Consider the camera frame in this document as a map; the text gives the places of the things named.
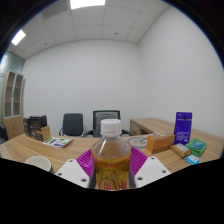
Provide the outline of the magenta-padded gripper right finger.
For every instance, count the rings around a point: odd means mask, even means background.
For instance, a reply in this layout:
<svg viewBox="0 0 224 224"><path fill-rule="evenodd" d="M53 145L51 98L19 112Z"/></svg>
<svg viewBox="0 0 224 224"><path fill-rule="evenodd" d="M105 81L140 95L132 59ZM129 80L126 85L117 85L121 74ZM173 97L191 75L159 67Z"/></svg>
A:
<svg viewBox="0 0 224 224"><path fill-rule="evenodd" d="M156 156L147 157L140 150L132 148L129 173L131 188L146 186L170 174Z"/></svg>

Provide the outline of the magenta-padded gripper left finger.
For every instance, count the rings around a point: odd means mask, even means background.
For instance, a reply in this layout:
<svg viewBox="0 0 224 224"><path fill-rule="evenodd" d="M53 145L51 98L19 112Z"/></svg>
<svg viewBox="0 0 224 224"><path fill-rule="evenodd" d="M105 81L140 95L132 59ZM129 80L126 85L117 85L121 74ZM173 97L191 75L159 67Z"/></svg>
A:
<svg viewBox="0 0 224 224"><path fill-rule="evenodd" d="M91 150L87 150L77 159L68 159L56 172L56 176L81 187L94 189L96 176Z"/></svg>

